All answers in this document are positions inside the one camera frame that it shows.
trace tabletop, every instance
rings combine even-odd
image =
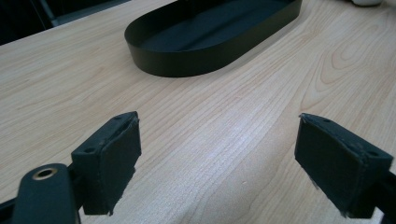
[[[304,0],[294,22],[220,70],[155,77],[123,33],[171,2],[132,0],[0,47],[0,202],[137,111],[136,173],[112,217],[80,211],[83,223],[378,223],[379,211],[342,217],[293,153],[310,113],[396,156],[396,9]]]

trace wood grain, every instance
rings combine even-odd
[[[378,223],[378,211],[341,217],[293,150],[305,112],[396,155],[395,8],[304,0],[296,21],[230,65],[155,77],[134,65],[123,32],[170,2],[133,0],[0,47],[0,201],[136,110],[137,172],[113,217],[84,223]]]

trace black tray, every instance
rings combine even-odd
[[[302,0],[179,0],[131,22],[135,64],[160,77],[192,77],[231,63],[293,21]]]

